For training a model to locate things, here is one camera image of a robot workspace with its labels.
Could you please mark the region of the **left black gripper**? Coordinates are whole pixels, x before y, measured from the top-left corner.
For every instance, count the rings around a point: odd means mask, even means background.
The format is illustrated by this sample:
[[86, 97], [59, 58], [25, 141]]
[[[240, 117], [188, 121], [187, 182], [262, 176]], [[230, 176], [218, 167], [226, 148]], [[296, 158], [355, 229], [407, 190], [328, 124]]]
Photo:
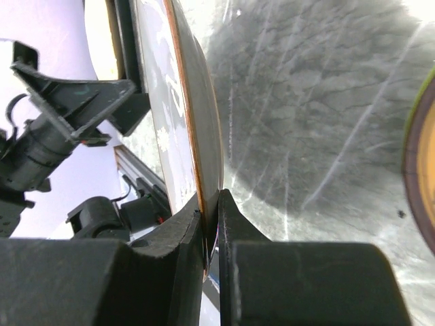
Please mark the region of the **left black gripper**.
[[111, 137], [97, 129], [103, 120], [108, 118], [122, 136], [129, 137], [151, 109], [149, 95], [133, 94], [130, 80], [56, 79], [40, 73], [37, 63], [37, 50], [12, 42], [11, 70], [41, 115], [1, 158], [2, 197], [50, 191], [48, 177], [78, 145], [109, 142]]

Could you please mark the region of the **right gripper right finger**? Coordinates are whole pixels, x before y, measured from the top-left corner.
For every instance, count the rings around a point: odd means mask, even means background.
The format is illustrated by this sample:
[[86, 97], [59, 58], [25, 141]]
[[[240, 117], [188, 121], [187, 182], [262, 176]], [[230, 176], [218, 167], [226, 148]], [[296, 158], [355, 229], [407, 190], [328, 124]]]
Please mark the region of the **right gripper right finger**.
[[390, 262], [361, 242], [277, 242], [218, 200], [223, 325], [410, 325]]

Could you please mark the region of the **grey reindeer plate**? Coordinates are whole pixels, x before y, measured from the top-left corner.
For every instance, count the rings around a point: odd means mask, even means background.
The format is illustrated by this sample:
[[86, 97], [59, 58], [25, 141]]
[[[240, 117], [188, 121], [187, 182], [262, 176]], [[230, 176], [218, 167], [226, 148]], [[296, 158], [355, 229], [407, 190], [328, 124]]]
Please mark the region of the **grey reindeer plate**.
[[208, 274], [224, 179], [222, 129], [211, 74], [180, 2], [130, 5], [171, 212], [180, 212], [196, 199]]

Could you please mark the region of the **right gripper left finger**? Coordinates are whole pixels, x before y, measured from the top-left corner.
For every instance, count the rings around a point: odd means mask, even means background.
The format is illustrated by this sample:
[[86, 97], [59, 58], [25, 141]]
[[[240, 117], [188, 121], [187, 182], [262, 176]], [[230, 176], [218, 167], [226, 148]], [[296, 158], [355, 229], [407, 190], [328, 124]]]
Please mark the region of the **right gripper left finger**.
[[196, 197], [133, 247], [1, 241], [2, 325], [198, 325], [202, 283]]

